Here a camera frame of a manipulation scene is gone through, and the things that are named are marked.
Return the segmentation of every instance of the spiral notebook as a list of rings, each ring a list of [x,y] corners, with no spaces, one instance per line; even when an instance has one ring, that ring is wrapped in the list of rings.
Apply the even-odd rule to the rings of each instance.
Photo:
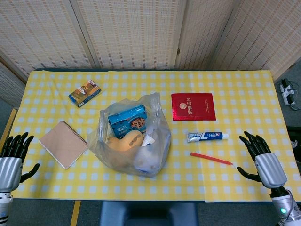
[[[60,121],[39,143],[64,169],[68,169],[88,148],[87,142],[65,121]]]

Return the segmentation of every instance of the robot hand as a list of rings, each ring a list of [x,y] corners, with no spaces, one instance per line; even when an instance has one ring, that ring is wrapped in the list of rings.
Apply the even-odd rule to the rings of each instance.
[[[29,143],[33,136],[27,138],[28,133],[15,138],[8,138],[0,153],[0,225],[5,226],[8,213],[13,201],[10,192],[16,190],[20,183],[31,178],[38,170],[39,164],[35,164],[29,173],[22,174],[23,162],[27,154]]]
[[[262,137],[253,136],[248,132],[245,132],[245,135],[249,140],[242,136],[239,138],[246,145],[258,174],[249,174],[241,167],[237,167],[238,171],[245,178],[262,182],[265,187],[271,189],[270,197],[281,219],[278,226],[300,226],[301,211],[292,193],[283,187],[287,178],[278,158]]]

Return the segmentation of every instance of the red certificate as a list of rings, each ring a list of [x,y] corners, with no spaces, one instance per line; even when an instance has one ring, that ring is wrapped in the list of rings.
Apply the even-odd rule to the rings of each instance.
[[[216,120],[211,93],[174,93],[171,100],[174,121]]]

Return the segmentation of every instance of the tablecloth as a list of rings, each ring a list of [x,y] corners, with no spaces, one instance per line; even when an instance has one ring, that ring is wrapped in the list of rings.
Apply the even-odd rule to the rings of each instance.
[[[102,89],[78,108],[68,95],[92,79]],[[97,127],[99,111],[124,98],[137,100],[159,92],[172,132],[167,162],[154,178],[115,172],[87,150],[64,170],[38,139],[65,120],[84,139]],[[172,93],[212,93],[216,121],[173,121]],[[261,183],[242,177],[236,166],[256,173],[254,163],[238,136],[246,130],[264,137],[279,158],[290,189],[301,201],[300,175],[269,71],[33,71],[28,79],[11,135],[34,135],[23,172],[35,163],[40,169],[22,183],[17,198],[81,200],[205,200],[207,202],[270,201]],[[228,140],[187,143],[187,131],[221,131]],[[202,153],[234,163],[233,166],[190,157]]]

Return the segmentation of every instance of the plastic bag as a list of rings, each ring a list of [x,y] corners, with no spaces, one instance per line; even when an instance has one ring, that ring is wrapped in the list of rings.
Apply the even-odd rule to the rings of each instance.
[[[117,114],[138,105],[144,105],[147,113],[146,133],[155,140],[146,146],[134,146],[128,151],[111,149],[107,138],[113,136],[108,125],[109,115]],[[116,171],[145,177],[154,177],[163,167],[171,141],[171,132],[161,109],[160,95],[145,95],[138,101],[124,99],[100,111],[98,128],[88,135],[89,149],[107,167]]]

